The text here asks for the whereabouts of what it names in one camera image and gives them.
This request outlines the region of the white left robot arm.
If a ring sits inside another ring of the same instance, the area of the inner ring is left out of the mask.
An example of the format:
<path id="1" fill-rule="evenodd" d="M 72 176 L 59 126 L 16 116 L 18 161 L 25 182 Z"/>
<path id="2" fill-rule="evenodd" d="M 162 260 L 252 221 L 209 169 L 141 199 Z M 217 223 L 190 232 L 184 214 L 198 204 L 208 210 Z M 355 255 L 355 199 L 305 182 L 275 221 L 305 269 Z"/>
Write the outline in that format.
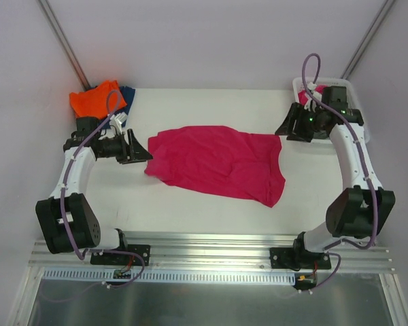
<path id="1" fill-rule="evenodd" d="M 81 117 L 76 131 L 65 141 L 65 163 L 57 186 L 40 200 L 35 212 L 52 254 L 104 251 L 115 264 L 128 259 L 129 247 L 119 228 L 101 227 L 86 197 L 89 176 L 99 158 L 115 158 L 119 164 L 147 162 L 152 155 L 138 142 L 131 129 L 124 130 L 127 115 L 109 119 Z"/>

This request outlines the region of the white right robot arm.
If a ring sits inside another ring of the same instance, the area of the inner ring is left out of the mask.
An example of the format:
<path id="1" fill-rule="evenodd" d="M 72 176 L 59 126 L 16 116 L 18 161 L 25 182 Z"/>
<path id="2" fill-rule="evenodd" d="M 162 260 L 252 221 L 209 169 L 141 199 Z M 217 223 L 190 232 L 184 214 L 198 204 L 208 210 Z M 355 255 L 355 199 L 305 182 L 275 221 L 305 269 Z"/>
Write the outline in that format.
<path id="1" fill-rule="evenodd" d="M 372 247 L 383 228 L 396 198 L 384 189 L 374 172 L 365 142 L 364 120 L 347 102 L 344 86 L 328 86 L 317 92 L 308 83 L 305 104 L 291 104 L 276 135 L 290 141 L 309 143 L 317 133 L 330 139 L 339 162 L 342 192 L 326 210 L 324 223 L 302 233 L 301 244 L 291 250 L 291 261 L 299 268 L 313 263 L 315 253 L 323 253 L 342 242 L 359 249 Z"/>

